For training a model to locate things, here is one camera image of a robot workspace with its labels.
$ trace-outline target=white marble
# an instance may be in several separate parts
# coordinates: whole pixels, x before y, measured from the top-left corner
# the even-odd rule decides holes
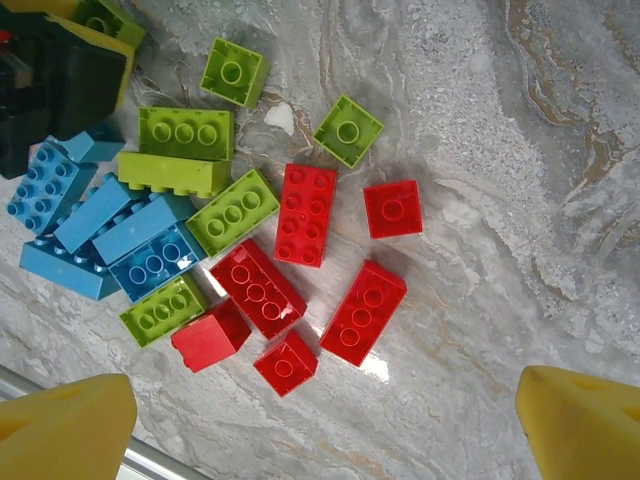
[[[124,294],[92,303],[20,271],[31,235],[3,211],[2,363],[48,386],[127,373],[135,434],[216,479],[538,479],[514,408],[524,366],[640,384],[637,2],[125,4],[151,32],[119,113],[133,149],[138,105],[229,107],[198,88],[216,35],[273,61],[258,108],[237,110],[234,175],[257,166],[279,187],[288,162],[337,167],[311,135],[342,93],[385,122],[340,168],[323,267],[282,266],[314,346],[364,258],[409,294],[362,368],[322,352],[280,399],[252,368],[257,333],[192,375],[167,339],[136,346]],[[403,178],[425,231],[371,241],[362,187]],[[256,232],[267,250],[275,225]]]

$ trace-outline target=red lego brick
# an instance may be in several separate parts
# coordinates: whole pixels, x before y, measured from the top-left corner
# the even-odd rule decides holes
[[[322,265],[336,178],[335,170],[287,165],[274,253],[276,260],[309,267]]]
[[[240,350],[251,329],[233,301],[227,300],[171,335],[171,345],[193,373]]]
[[[307,309],[302,297],[252,239],[238,245],[210,271],[267,339],[293,325]]]
[[[364,189],[371,238],[422,232],[422,211],[415,180]]]
[[[366,260],[320,346],[359,367],[406,293],[402,278]]]
[[[313,377],[318,359],[295,331],[265,352],[253,366],[278,395],[287,393]]]

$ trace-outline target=green lego brick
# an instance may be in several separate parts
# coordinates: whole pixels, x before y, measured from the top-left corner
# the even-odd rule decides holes
[[[111,0],[81,0],[72,20],[137,49],[146,35],[136,21]]]
[[[140,153],[230,161],[233,113],[140,107]]]
[[[342,95],[313,138],[347,167],[354,168],[383,129],[384,125],[369,112]]]
[[[214,256],[278,211],[280,202],[262,174],[253,169],[187,220],[187,228]]]
[[[172,189],[175,195],[195,193],[207,198],[229,185],[231,162],[121,152],[118,180],[132,190],[150,187],[152,192],[162,193]]]
[[[262,55],[216,38],[200,87],[241,107],[255,108],[269,68]]]
[[[141,347],[202,315],[208,304],[189,275],[181,275],[120,314]]]

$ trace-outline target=gray marble countertop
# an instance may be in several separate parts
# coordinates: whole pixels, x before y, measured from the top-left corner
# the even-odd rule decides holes
[[[640,384],[638,2],[123,3],[150,32],[118,114],[130,149],[139,105],[230,108],[198,88],[217,35],[273,62],[258,108],[236,109],[234,176],[339,167],[311,135],[342,93],[386,124],[339,167],[323,267],[281,267],[316,343],[364,258],[409,294],[361,368],[322,352],[280,399],[252,367],[258,334],[192,375],[167,338],[138,348],[122,292],[92,303],[20,271],[31,235],[3,209],[0,362],[45,386],[126,373],[136,436],[216,479],[537,479],[523,367]],[[370,240],[362,188],[411,178],[424,232]],[[255,234],[268,251],[276,222]]]

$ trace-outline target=stack of bricks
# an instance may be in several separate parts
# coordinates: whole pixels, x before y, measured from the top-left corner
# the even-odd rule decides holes
[[[216,39],[201,87],[254,108],[268,72],[261,55]],[[145,347],[179,328],[171,343],[194,373],[237,353],[255,326],[269,345],[254,367],[283,396],[317,369],[296,330],[307,304],[244,238],[279,211],[273,259],[320,268],[338,172],[288,164],[282,205],[257,169],[229,185],[233,130],[231,112],[141,107],[140,151],[120,153],[117,178],[107,174],[84,202],[95,162],[110,160],[122,142],[104,132],[102,140],[90,132],[65,144],[52,139],[8,211],[39,235],[25,245],[21,266],[96,300],[122,288],[133,305],[121,319],[137,343]],[[314,139],[355,168],[382,130],[342,96]],[[213,198],[196,210],[189,194]],[[371,186],[363,195],[372,239],[422,232],[417,182]],[[219,254],[210,273],[228,298],[211,307],[188,271]],[[360,366],[406,293],[402,278],[363,259],[319,346]]]

